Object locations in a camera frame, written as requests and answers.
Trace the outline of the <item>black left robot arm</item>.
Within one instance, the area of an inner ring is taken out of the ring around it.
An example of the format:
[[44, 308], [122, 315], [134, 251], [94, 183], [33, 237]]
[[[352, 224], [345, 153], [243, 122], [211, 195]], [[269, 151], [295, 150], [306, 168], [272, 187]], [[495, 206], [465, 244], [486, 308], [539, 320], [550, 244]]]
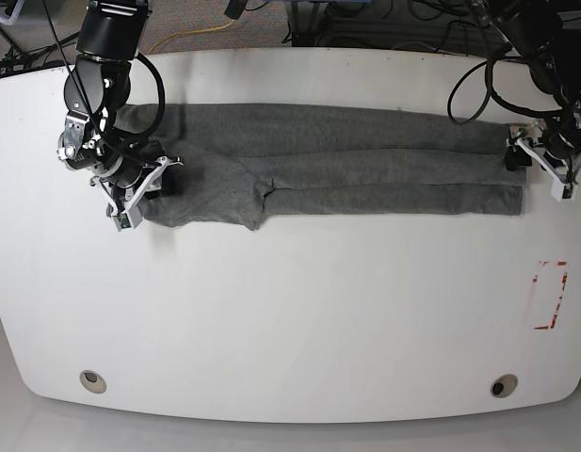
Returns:
[[[525, 161], [537, 161], [569, 199], [581, 170], [581, 32], [564, 27], [549, 1], [467, 1], [486, 51], [489, 97], [506, 110], [540, 122], [537, 137], [522, 133], [510, 146]], [[557, 109], [534, 110], [505, 100], [494, 87], [494, 66], [514, 51], [537, 88]]]

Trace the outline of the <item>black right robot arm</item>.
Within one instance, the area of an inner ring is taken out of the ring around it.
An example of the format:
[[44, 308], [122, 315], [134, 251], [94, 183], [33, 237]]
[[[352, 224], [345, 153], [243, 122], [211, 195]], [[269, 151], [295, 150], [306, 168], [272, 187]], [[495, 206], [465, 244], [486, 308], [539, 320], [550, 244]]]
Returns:
[[[90, 183], [107, 200], [107, 215], [121, 230], [142, 220], [139, 204], [170, 190], [167, 170], [181, 164], [165, 154], [154, 134], [165, 114], [165, 87], [152, 62], [137, 47], [151, 14], [147, 1], [91, 1], [82, 23], [74, 64], [63, 89], [68, 108], [57, 157], [70, 170], [90, 170]], [[131, 92], [130, 71], [138, 60], [157, 90], [153, 121], [143, 130], [116, 124]]]

